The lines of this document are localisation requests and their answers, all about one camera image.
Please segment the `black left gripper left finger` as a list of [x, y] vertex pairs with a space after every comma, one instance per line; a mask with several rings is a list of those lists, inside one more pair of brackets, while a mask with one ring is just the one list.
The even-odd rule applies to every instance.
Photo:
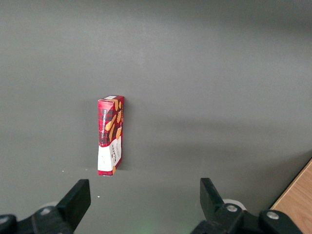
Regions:
[[45, 206], [31, 217], [36, 234], [72, 234], [91, 204], [90, 184], [80, 179], [55, 206]]

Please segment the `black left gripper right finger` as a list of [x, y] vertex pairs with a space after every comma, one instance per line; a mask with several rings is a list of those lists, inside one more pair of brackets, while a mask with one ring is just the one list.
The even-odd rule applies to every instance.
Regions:
[[257, 218], [234, 203], [225, 203], [209, 178], [200, 179], [200, 205], [205, 220], [193, 234], [257, 234]]

